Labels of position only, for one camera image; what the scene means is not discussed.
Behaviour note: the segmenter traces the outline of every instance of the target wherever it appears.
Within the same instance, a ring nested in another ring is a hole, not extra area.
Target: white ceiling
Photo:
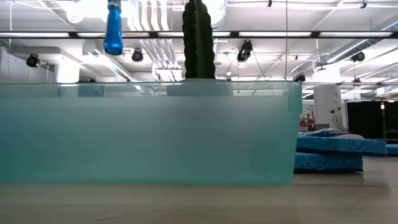
[[[273,0],[272,7],[267,7],[268,1],[253,1],[253,0],[229,0],[226,22],[224,30],[286,30],[286,17],[288,19],[288,30],[373,30],[374,27],[383,23],[396,15],[398,1],[396,0],[382,0],[382,1],[367,1],[368,7],[360,9],[362,0],[344,1],[341,7],[354,7],[352,9],[337,9],[325,10],[325,7],[336,6],[341,0],[289,0],[288,10],[286,15],[285,1]],[[35,0],[31,1],[16,1],[24,2],[35,7],[43,7]],[[63,5],[71,4],[71,1],[59,1]],[[11,1],[0,0],[0,30],[10,29],[10,5]],[[49,1],[47,3],[50,7],[60,7],[56,1]],[[179,6],[183,6],[183,0],[168,1],[168,22],[172,30],[181,30],[182,28],[182,11],[176,10]],[[105,23],[99,17],[84,18],[79,24],[65,25],[56,15],[67,21],[67,15],[63,9],[54,9],[54,13],[46,9],[34,9],[21,4],[15,4],[12,8],[12,29],[13,30],[71,30],[73,27],[80,31],[102,31],[105,30]],[[123,19],[123,30],[129,30],[127,20]],[[256,53],[257,61],[261,66],[259,68],[255,57],[249,59],[245,68],[240,68],[236,64],[236,51],[241,46],[242,39],[228,39],[228,43],[220,44],[220,62],[216,66],[216,76],[225,77],[225,73],[230,70],[233,76],[248,77],[248,80],[256,80],[262,78],[261,69],[267,79],[272,77],[272,80],[280,80],[287,71],[295,68],[301,64],[303,60],[314,57],[318,52],[320,54],[330,54],[339,49],[352,40],[345,39],[320,39],[318,41],[319,48],[317,50],[315,39],[300,39],[289,40],[286,46],[285,39],[254,39],[252,40],[254,52]],[[14,43],[22,46],[30,47],[60,47],[72,54],[78,60],[86,62],[89,65],[88,70],[81,71],[81,75],[90,75],[99,80],[114,80],[113,73],[104,65],[92,62],[87,56],[82,55],[81,45],[84,40],[15,40]],[[183,42],[182,39],[173,39],[174,49],[177,53],[179,64],[183,67]],[[125,40],[124,46],[126,49],[133,50],[141,47],[138,40]],[[357,65],[355,72],[357,75],[375,71],[386,65],[396,62],[398,52],[391,52],[378,59],[370,60],[373,57],[387,52],[388,50],[398,47],[398,40],[390,39],[384,40],[372,47],[364,50],[366,60],[361,65]],[[287,66],[285,66],[285,52],[289,52],[287,57]],[[295,55],[299,55],[298,60],[295,60]],[[144,55],[144,61],[140,63],[133,63],[131,54],[126,54],[122,57],[114,57],[123,67],[132,75],[139,74],[140,76],[147,75],[151,77],[152,62]],[[309,66],[312,63],[307,63],[304,72],[307,74],[307,80],[311,79],[312,68]],[[341,76],[343,80],[351,81],[353,79],[354,71],[352,69],[352,62],[339,63]],[[373,82],[383,79],[383,77],[391,77],[398,75],[395,71],[389,73],[382,73],[375,76],[367,82]]]

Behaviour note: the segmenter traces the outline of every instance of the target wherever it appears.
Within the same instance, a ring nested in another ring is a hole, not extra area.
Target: cactus
[[[185,78],[215,79],[213,29],[207,7],[201,0],[189,0],[182,19]]]

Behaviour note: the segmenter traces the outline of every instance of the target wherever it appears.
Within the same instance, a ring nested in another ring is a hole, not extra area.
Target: table surface
[[[398,223],[398,158],[286,186],[0,185],[0,223]]]

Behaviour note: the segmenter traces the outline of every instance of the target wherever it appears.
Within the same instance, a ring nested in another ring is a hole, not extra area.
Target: cable
[[[253,55],[254,55],[254,58],[256,59],[256,62],[257,62],[257,64],[258,64],[259,68],[260,68],[260,71],[261,71],[262,76],[267,80],[266,76],[264,75],[264,72],[262,71],[262,68],[261,68],[261,66],[260,66],[260,63],[259,63],[259,61],[257,60],[256,53],[254,53],[254,51],[253,51]]]

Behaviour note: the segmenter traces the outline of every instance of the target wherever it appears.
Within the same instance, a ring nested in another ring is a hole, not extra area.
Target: pillar
[[[316,82],[339,83],[340,69],[330,65],[326,70],[316,71],[313,79]],[[341,92],[339,85],[323,85],[314,88],[315,124],[329,124],[329,128],[343,130],[343,113],[341,111]]]

